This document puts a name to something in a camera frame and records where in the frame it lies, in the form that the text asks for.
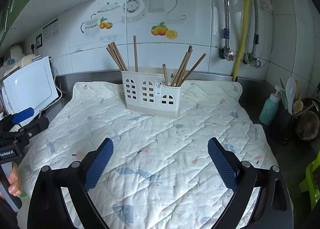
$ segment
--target soap dispenser bottle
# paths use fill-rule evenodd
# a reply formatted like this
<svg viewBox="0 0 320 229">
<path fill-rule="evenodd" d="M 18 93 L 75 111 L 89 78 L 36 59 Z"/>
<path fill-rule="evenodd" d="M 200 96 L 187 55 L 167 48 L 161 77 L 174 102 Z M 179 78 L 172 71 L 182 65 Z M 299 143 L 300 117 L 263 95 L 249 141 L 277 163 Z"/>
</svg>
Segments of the soap dispenser bottle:
<svg viewBox="0 0 320 229">
<path fill-rule="evenodd" d="M 265 125 L 270 125 L 272 123 L 279 109 L 279 102 L 281 99 L 280 91 L 282 88 L 275 86 L 275 89 L 276 93 L 272 93 L 270 98 L 266 100 L 259 116 L 259 120 Z"/>
</svg>

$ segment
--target white spoon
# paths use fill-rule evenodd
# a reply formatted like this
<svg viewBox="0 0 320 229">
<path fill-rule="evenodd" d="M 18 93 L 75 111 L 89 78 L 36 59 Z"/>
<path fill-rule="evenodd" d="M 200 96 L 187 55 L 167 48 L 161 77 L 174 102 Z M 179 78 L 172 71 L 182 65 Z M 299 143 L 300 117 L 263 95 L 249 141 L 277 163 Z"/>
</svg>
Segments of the white spoon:
<svg viewBox="0 0 320 229">
<path fill-rule="evenodd" d="M 292 114 L 292 105 L 293 105 L 293 99 L 296 94 L 296 82 L 293 77 L 289 77 L 287 81 L 287 85 L 285 87 L 285 93 L 287 95 L 288 99 L 288 111 L 290 114 Z"/>
</svg>

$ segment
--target teapot illustration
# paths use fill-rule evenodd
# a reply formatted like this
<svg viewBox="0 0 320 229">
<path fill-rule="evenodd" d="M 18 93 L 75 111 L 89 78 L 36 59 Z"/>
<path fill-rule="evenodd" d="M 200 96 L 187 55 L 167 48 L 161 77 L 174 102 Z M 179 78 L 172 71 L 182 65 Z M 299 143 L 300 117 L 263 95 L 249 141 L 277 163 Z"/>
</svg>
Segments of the teapot illustration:
<svg viewBox="0 0 320 229">
<path fill-rule="evenodd" d="M 175 5 L 169 11 L 165 11 L 164 9 L 164 0 L 148 0 L 148 9 L 147 12 L 150 13 L 170 13 L 177 6 L 178 0 L 175 0 Z"/>
</svg>

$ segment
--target gray handle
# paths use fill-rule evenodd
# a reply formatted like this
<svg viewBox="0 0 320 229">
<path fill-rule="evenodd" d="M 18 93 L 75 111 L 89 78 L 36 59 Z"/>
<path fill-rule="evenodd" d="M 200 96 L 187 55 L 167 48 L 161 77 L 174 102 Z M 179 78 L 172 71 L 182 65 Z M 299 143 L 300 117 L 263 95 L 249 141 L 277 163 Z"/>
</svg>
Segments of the gray handle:
<svg viewBox="0 0 320 229">
<path fill-rule="evenodd" d="M 14 212 L 18 212 L 18 210 L 22 206 L 21 199 L 19 197 L 15 197 L 14 195 L 10 194 L 8 188 L 10 183 L 8 181 L 9 174 L 12 171 L 12 161 L 1 164 L 0 167 L 0 192 L 4 196 L 4 199 L 7 201 L 9 206 L 12 208 Z"/>
</svg>

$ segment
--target utensil caddy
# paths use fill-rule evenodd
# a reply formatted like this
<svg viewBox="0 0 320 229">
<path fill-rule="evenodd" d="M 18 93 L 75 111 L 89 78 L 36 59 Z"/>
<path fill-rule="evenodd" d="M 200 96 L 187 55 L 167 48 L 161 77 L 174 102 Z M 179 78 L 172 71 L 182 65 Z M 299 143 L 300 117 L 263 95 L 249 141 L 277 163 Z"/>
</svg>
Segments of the utensil caddy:
<svg viewBox="0 0 320 229">
<path fill-rule="evenodd" d="M 126 108 L 152 115 L 177 117 L 181 87 L 164 85 L 163 74 L 121 71 Z"/>
</svg>

